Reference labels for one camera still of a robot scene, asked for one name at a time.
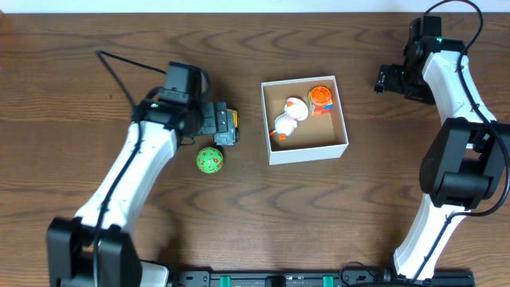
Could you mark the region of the grey yellow toy truck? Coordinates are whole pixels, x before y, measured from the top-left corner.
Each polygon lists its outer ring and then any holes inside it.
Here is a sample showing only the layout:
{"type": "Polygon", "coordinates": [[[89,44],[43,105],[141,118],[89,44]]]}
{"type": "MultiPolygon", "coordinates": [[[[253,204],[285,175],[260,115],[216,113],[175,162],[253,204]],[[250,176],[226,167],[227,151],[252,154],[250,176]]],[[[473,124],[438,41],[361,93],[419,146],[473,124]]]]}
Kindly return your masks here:
{"type": "Polygon", "coordinates": [[[237,110],[226,109],[217,112],[217,131],[214,133],[214,142],[221,146],[231,146],[238,141],[239,117],[237,110]]]}

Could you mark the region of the orange round disc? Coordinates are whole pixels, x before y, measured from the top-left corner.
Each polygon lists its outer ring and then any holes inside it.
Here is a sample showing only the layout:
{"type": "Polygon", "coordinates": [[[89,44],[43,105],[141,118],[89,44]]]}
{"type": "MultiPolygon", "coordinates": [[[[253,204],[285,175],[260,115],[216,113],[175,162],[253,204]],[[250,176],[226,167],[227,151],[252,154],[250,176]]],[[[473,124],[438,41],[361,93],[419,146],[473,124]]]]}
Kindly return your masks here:
{"type": "Polygon", "coordinates": [[[313,105],[324,106],[332,99],[332,92],[325,86],[316,86],[309,92],[309,99],[313,105]]]}

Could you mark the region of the colourful puzzle cube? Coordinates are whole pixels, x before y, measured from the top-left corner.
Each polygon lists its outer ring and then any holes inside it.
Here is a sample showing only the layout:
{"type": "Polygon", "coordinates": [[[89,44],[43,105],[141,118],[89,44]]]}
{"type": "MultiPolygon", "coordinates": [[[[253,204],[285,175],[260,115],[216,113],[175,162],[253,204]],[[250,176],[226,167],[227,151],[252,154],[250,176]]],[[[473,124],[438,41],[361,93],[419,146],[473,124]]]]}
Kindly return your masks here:
{"type": "Polygon", "coordinates": [[[309,95],[308,95],[308,106],[309,106],[309,110],[310,110],[311,115],[312,116],[318,116],[318,115],[321,115],[321,114],[329,113],[332,110],[332,108],[333,108],[333,101],[331,99],[330,102],[327,105],[316,106],[316,105],[312,104],[312,102],[309,99],[309,95]]]}

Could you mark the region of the white toy duck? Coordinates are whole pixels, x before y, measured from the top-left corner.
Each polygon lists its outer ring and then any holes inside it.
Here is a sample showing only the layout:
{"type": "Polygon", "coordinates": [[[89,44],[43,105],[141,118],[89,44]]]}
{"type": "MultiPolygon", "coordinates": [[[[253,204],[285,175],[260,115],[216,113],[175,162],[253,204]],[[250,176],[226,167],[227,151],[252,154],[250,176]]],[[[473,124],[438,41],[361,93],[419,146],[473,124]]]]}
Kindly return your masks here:
{"type": "Polygon", "coordinates": [[[269,136],[277,134],[280,140],[286,140],[298,127],[299,122],[308,118],[307,104],[297,97],[289,97],[284,106],[284,113],[274,120],[274,129],[269,136]]]}

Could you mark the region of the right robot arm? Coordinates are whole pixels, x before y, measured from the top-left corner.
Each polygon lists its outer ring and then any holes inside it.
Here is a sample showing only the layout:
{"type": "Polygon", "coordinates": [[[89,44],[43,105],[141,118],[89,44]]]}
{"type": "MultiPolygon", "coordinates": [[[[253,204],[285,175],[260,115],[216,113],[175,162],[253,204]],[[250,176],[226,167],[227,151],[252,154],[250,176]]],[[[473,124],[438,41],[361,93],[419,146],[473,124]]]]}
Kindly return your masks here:
{"type": "Polygon", "coordinates": [[[402,65],[382,65],[375,92],[396,92],[437,107],[441,129],[419,172],[422,202],[393,255],[395,275],[428,281],[449,237],[490,199],[509,165],[509,126],[487,109],[469,71],[467,48],[441,34],[441,18],[410,23],[402,65]]]}

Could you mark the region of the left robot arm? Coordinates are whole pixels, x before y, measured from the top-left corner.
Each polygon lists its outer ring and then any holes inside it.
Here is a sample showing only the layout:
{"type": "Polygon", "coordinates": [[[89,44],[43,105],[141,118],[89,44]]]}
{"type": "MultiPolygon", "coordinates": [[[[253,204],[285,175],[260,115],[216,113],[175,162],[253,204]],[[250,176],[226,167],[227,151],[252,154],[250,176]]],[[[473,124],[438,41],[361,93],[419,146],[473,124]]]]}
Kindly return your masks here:
{"type": "Polygon", "coordinates": [[[133,104],[124,145],[93,196],[74,218],[55,218],[46,233],[51,286],[172,286],[171,269],[139,258],[132,237],[155,180],[184,139],[205,120],[210,77],[170,62],[163,87],[133,104]]]}

